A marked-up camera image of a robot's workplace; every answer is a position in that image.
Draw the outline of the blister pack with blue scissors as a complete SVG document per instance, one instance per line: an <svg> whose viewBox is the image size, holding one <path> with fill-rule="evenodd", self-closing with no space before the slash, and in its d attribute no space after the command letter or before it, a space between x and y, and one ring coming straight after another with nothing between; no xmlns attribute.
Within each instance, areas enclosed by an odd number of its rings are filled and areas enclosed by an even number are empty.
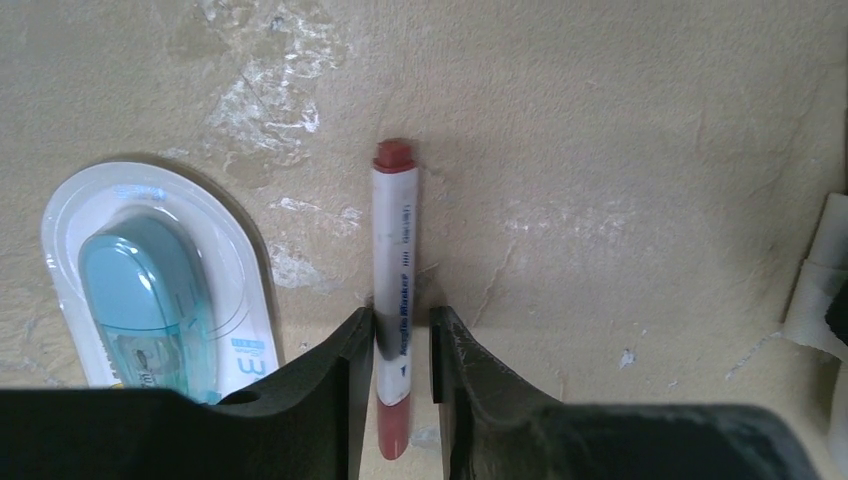
<svg viewBox="0 0 848 480"><path fill-rule="evenodd" d="M260 237L194 174L84 168L53 193L41 238L90 387L215 404L280 367Z"/></svg>

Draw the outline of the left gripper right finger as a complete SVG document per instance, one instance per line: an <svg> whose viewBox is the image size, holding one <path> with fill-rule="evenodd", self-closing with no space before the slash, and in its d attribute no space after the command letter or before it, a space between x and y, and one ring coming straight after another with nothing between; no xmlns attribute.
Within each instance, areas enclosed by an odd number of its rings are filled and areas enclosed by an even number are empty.
<svg viewBox="0 0 848 480"><path fill-rule="evenodd" d="M431 391L447 479L813 479L774 413L738 404L566 404L429 312Z"/></svg>

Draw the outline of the dark red marker pen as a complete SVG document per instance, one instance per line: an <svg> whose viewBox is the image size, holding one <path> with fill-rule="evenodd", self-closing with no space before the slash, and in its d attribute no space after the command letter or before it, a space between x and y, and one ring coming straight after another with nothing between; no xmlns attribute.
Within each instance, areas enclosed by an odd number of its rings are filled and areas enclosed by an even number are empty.
<svg viewBox="0 0 848 480"><path fill-rule="evenodd" d="M412 145L380 142L372 162L372 259L377 431L386 460L405 452L410 435L418 199Z"/></svg>

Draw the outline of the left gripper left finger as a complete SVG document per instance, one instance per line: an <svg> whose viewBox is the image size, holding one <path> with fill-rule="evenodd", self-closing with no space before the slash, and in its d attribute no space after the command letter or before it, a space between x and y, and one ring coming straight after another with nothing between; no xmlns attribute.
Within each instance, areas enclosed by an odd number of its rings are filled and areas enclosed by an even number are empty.
<svg viewBox="0 0 848 480"><path fill-rule="evenodd" d="M355 479L375 318L215 405L165 389L5 390L5 479Z"/></svg>

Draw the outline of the beige canvas student backpack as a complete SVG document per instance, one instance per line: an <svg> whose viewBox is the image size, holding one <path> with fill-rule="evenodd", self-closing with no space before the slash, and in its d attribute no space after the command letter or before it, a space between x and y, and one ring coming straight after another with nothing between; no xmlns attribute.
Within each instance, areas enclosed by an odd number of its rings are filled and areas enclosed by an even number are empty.
<svg viewBox="0 0 848 480"><path fill-rule="evenodd" d="M831 193L804 260L782 330L802 346L837 358L828 450L847 471L847 196Z"/></svg>

